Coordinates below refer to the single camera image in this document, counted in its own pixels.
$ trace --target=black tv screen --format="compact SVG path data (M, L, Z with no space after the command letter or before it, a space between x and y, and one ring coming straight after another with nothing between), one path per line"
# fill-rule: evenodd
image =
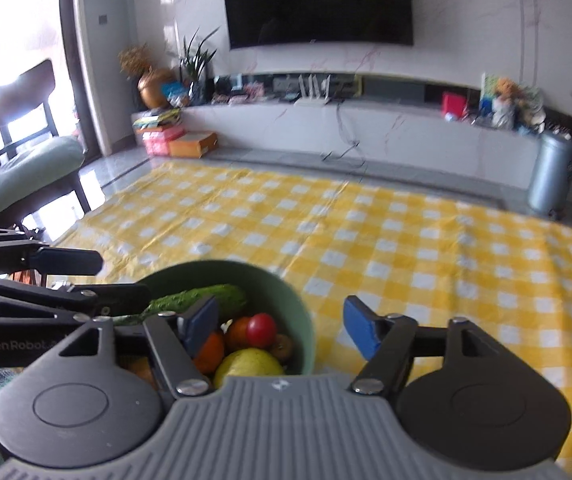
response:
M314 41L413 44L411 0L226 0L230 47Z

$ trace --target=silver trash can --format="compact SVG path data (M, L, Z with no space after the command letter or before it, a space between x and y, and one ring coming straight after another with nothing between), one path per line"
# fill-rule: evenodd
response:
M528 205L539 215L561 218L571 180L572 140L544 132L528 187Z

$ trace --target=gray floor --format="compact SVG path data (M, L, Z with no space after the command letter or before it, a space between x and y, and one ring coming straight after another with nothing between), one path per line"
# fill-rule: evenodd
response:
M110 196L127 188L167 160L169 159L163 157L150 158L144 148L136 147L89 164L80 172L80 177L91 207L99 207ZM419 192L520 214L532 214L523 190L408 166L376 162L361 164L354 159L323 161L321 156L313 154L234 148L220 148L205 158L184 160L183 163L280 171L319 178L344 178L369 186ZM79 204L72 196L68 196L45 206L31 215L26 223L28 227L44 226L47 238L53 240L81 217ZM572 226L572 206L563 223Z

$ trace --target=lemon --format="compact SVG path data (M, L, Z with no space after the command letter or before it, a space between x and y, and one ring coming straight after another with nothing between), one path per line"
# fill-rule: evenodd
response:
M245 348L233 352L224 358L215 372L213 384L215 388L221 388L224 379L229 375L254 377L262 375L283 375L283 373L284 369L279 364L279 361L265 350Z

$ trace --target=light green cushion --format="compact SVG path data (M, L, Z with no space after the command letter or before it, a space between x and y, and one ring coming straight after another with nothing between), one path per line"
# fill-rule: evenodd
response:
M74 137L53 137L0 167L0 213L81 168L84 150Z

